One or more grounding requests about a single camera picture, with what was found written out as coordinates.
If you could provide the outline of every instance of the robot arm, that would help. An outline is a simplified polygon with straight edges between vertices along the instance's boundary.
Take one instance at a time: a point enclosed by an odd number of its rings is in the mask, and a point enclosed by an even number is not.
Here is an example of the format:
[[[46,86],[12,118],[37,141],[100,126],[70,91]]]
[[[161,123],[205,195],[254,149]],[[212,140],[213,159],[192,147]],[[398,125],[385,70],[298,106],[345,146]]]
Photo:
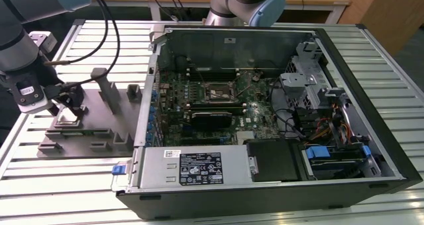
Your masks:
[[[21,112],[37,113],[56,107],[46,98],[44,88],[62,83],[56,71],[44,65],[45,58],[21,24],[74,11],[92,0],[0,0],[0,75],[5,76],[8,87]],[[58,98],[72,107],[74,98]]]
[[[278,19],[285,0],[210,0],[205,25],[270,26]]]

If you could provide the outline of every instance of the red wire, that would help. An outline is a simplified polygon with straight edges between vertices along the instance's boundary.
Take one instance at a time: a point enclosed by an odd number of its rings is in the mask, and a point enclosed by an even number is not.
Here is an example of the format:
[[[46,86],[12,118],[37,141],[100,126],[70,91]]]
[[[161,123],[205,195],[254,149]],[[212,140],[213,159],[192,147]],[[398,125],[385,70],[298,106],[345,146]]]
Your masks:
[[[321,119],[318,120],[318,122],[317,122],[317,130],[316,130],[316,132],[318,132],[318,126],[320,126],[320,123],[321,123],[324,120],[329,120],[329,118],[321,118]]]

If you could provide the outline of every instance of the metal bracket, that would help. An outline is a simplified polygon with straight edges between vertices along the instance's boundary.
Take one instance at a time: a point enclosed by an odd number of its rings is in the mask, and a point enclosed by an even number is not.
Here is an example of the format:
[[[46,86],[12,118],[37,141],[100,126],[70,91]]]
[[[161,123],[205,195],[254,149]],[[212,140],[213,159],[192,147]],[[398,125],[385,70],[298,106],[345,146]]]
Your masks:
[[[250,169],[250,174],[258,173],[256,157],[253,156],[249,156],[249,169]]]
[[[38,46],[40,51],[44,54],[48,54],[54,49],[57,40],[49,31],[32,31],[29,37],[33,40],[34,44]]]
[[[148,34],[148,37],[150,39],[150,42],[153,41],[165,34],[165,25],[162,24],[154,24],[150,27],[150,32]]]

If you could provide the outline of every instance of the motherboard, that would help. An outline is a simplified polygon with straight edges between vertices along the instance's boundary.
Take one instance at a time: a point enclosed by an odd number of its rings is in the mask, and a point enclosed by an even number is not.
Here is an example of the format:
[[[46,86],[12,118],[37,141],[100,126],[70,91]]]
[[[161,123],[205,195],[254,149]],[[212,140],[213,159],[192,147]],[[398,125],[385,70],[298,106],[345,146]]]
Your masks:
[[[260,71],[210,74],[162,72],[161,127],[165,146],[241,145],[278,138],[268,91],[274,78]]]

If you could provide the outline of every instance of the power supply label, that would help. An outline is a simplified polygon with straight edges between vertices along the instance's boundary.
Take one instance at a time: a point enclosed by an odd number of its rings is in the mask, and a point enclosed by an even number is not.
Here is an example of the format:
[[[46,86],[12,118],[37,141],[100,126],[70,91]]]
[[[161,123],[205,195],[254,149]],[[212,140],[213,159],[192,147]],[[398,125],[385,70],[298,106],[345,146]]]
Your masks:
[[[180,184],[205,185],[224,183],[220,153],[180,154]]]

